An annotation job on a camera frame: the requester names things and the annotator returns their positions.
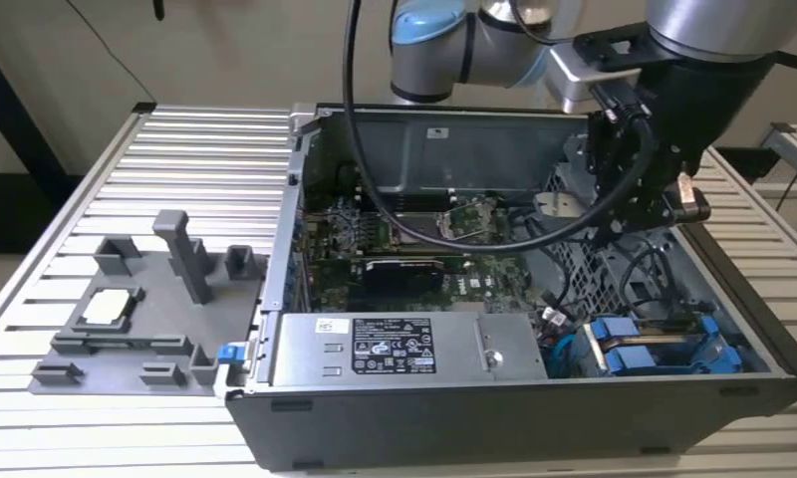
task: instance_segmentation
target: wiring cable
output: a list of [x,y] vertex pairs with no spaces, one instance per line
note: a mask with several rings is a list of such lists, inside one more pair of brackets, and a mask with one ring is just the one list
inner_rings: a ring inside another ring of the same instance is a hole
[[75,5],[75,2],[72,0],[65,0],[65,3],[71,6],[71,8],[73,9],[73,11],[80,16],[80,18],[83,19],[83,22],[89,27],[89,30],[92,30],[92,33],[97,37],[97,40],[101,42],[101,45],[104,46],[104,49],[107,50],[107,53],[109,54],[109,56],[112,57],[112,59],[116,61],[116,63],[119,65],[121,65],[121,68],[128,73],[128,75],[131,75],[131,77],[133,77],[133,80],[136,80],[136,83],[139,84],[139,86],[142,87],[142,89],[146,90],[146,94],[148,95],[148,97],[151,98],[151,100],[155,103],[158,103],[158,98],[155,97],[154,93],[151,93],[151,90],[148,90],[148,87],[146,86],[146,84],[143,83],[143,81],[139,79],[139,77],[133,73],[133,70],[131,70],[131,68],[124,64],[124,62],[119,58],[119,55],[116,55],[116,52],[113,52],[112,48],[109,48],[109,44],[107,43],[107,40],[104,40],[104,37],[101,36],[100,32],[95,28],[95,25],[92,25],[92,22],[89,21],[89,19],[84,15],[84,13],[80,10],[80,8],[77,8],[77,5]]
[[552,39],[548,37],[540,36],[536,32],[532,31],[532,27],[527,24],[526,18],[523,18],[523,14],[520,13],[520,5],[518,4],[518,0],[508,0],[508,5],[511,6],[511,11],[515,16],[515,20],[518,21],[518,25],[520,25],[520,29],[523,33],[535,40],[536,43],[546,45],[548,47],[554,47],[558,44],[571,42],[572,38],[558,38]]

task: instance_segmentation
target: black bracket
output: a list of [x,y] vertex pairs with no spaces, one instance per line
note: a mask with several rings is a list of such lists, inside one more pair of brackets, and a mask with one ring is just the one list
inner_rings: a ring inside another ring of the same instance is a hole
[[650,26],[635,23],[574,38],[574,48],[596,70],[622,72],[679,60],[650,38]]

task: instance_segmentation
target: motherboard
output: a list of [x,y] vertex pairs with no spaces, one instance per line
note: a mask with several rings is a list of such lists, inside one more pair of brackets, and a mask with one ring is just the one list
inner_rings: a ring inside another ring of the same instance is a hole
[[[442,212],[402,219],[447,239],[508,237],[506,211],[491,197],[456,197]],[[404,234],[376,212],[338,201],[310,214],[312,312],[534,312],[543,304],[522,255],[463,255]]]

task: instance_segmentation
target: blue latch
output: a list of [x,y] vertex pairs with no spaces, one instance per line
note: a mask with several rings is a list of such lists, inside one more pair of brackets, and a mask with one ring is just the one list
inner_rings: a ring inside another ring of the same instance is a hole
[[244,363],[244,346],[226,345],[218,348],[218,362],[231,365]]

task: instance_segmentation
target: blue tab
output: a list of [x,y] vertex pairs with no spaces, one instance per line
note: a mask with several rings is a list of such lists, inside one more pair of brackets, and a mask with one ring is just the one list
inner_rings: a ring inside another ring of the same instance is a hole
[[218,348],[218,362],[228,364],[244,363],[244,347],[226,345]]
[[452,31],[467,17],[464,0],[411,0],[396,12],[394,44],[423,43]]

